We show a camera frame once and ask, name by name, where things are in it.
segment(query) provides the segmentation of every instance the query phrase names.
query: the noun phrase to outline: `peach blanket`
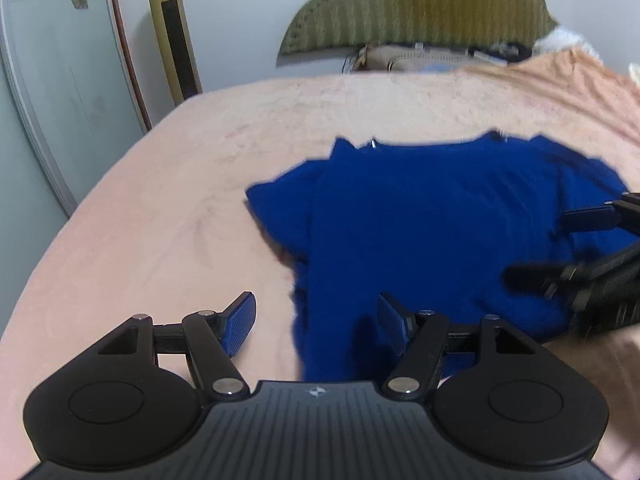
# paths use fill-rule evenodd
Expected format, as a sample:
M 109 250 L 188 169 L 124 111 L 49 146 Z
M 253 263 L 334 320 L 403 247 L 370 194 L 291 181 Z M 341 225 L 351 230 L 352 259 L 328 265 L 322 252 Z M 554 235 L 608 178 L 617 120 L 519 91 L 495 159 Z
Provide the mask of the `peach blanket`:
M 640 190 L 640 91 L 580 51 L 443 75 L 272 80 L 180 106 L 81 203 L 16 306 L 0 340 L 0 480 L 36 463 L 22 426 L 31 389 L 133 313 L 179 322 L 251 290 L 258 317 L 236 364 L 251 384 L 299 376 L 292 270 L 248 212 L 247 185 L 326 156 L 338 135 L 356 144 L 451 142 L 494 126 L 545 132 L 601 157 Z M 552 347 L 609 401 L 596 462 L 637 480 L 640 329 Z M 161 365 L 187 375 L 184 359 Z

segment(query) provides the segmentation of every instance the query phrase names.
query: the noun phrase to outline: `flower decal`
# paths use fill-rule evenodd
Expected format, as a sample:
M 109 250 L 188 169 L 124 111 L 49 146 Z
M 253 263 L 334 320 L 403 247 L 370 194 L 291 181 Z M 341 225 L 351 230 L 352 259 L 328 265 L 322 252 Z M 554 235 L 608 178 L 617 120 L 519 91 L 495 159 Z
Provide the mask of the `flower decal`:
M 87 2 L 87 0 L 71 0 L 71 2 L 74 4 L 74 7 L 76 9 L 88 9 L 89 8 L 89 3 Z

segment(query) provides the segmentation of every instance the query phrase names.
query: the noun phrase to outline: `blue item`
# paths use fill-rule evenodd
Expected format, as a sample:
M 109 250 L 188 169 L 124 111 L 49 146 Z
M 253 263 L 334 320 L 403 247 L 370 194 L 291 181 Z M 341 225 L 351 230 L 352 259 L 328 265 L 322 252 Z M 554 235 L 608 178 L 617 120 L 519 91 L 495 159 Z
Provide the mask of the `blue item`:
M 489 132 L 460 144 L 359 150 L 337 139 L 328 160 L 246 195 L 296 259 L 294 339 L 305 380 L 381 381 L 396 362 L 376 323 L 383 291 L 456 323 L 491 313 L 538 341 L 564 332 L 569 312 L 509 292 L 500 274 L 515 262 L 593 260 L 631 243 L 621 229 L 566 234 L 557 223 L 564 210 L 624 190 L 601 161 L 546 137 Z

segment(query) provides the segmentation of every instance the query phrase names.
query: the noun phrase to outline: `bed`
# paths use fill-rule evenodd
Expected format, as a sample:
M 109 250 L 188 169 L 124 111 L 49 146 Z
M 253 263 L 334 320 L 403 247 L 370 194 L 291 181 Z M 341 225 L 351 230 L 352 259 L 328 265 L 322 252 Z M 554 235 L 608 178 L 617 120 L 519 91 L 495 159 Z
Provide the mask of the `bed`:
M 272 80 L 190 99 L 135 145 L 81 203 L 34 270 L 0 340 L 0 480 L 36 462 L 22 406 L 40 381 L 137 312 L 155 323 L 220 310 L 243 290 L 255 326 L 235 362 L 251 386 L 295 380 L 293 271 L 261 232 L 244 189 L 336 135 L 363 144 L 471 139 L 497 127 L 545 132 L 599 156 L 640 189 L 640 90 L 576 50 L 510 68 Z M 610 405 L 595 461 L 640 476 L 640 328 L 550 347 Z M 184 358 L 160 364 L 188 376 Z

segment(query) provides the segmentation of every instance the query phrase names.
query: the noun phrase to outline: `striped fabric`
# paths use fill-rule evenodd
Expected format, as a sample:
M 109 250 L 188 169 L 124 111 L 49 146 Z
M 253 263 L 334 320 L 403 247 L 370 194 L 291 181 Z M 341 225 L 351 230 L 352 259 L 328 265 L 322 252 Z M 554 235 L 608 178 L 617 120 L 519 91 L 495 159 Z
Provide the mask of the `striped fabric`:
M 531 47 L 556 25 L 545 0 L 311 0 L 289 25 L 280 53 L 417 41 Z

